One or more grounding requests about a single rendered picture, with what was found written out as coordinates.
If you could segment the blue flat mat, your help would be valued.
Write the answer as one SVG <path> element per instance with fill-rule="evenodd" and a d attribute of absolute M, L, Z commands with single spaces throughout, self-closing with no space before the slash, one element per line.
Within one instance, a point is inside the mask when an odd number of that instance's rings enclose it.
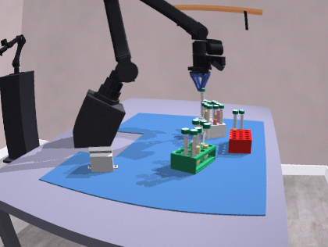
<path fill-rule="evenodd" d="M 182 128 L 201 116 L 138 113 L 118 132 L 142 134 L 113 157 L 114 172 L 91 172 L 90 153 L 78 152 L 39 180 L 84 194 L 154 209 L 236 216 L 266 215 L 266 141 L 263 121 L 244 120 L 251 154 L 228 153 L 226 137 L 209 138 L 216 160 L 197 174 L 170 169 L 170 153 L 183 147 Z"/>

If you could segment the red tube rack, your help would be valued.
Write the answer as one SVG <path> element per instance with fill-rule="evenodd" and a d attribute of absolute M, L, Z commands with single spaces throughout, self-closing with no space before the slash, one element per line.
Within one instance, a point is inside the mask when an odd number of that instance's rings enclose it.
<path fill-rule="evenodd" d="M 243 129 L 242 131 L 239 131 L 239 129 L 237 129 L 236 131 L 233 131 L 233 129 L 230 129 L 228 153 L 251 154 L 251 143 L 251 130 Z"/>

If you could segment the green tube rack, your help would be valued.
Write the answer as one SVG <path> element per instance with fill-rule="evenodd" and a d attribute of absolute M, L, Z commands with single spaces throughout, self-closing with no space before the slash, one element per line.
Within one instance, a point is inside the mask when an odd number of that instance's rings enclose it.
<path fill-rule="evenodd" d="M 204 160 L 203 157 L 206 155 L 208 155 L 208 157 L 206 160 Z M 197 166 L 197 161 L 199 160 L 200 162 Z M 200 154 L 196 154 L 196 157 L 191 157 L 191 149 L 188 149 L 188 156 L 184 156 L 183 147 L 181 147 L 170 153 L 170 169 L 183 171 L 189 174 L 197 174 L 215 160 L 216 145 L 209 144 L 208 149 L 203 149 L 203 145 L 201 145 L 201 152 Z"/>

